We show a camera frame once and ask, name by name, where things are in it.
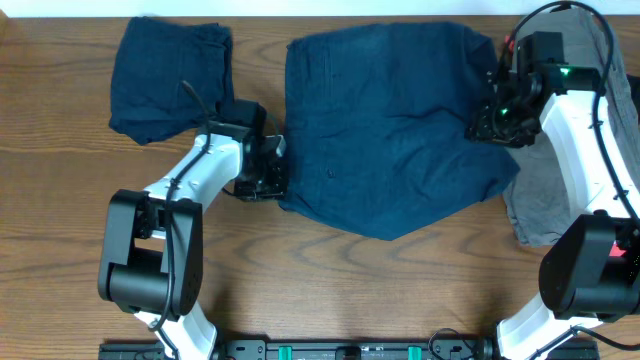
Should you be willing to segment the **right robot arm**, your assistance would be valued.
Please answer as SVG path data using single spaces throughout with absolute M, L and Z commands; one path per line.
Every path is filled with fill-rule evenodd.
M 546 359 L 562 348 L 576 358 L 567 340 L 639 312 L 639 191 L 612 133 L 604 73 L 568 64 L 559 32 L 523 37 L 514 56 L 465 136 L 520 148 L 545 134 L 574 221 L 544 256 L 538 293 L 498 324 L 494 355 Z

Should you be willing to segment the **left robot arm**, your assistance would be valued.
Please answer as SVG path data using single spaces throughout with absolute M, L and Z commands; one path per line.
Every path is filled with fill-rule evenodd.
M 103 344 L 100 358 L 215 358 L 217 329 L 198 302 L 203 217 L 228 184 L 230 196 L 245 202 L 284 197 L 286 141 L 264 135 L 266 119 L 266 110 L 247 100 L 206 109 L 192 149 L 171 171 L 142 191 L 112 196 L 98 292 L 157 340 Z

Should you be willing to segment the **dark blue shorts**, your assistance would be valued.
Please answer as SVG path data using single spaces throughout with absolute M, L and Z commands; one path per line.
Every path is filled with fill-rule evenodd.
M 496 66 L 489 37 L 451 22 L 292 41 L 282 209 L 391 241 L 501 194 L 517 163 L 464 136 Z

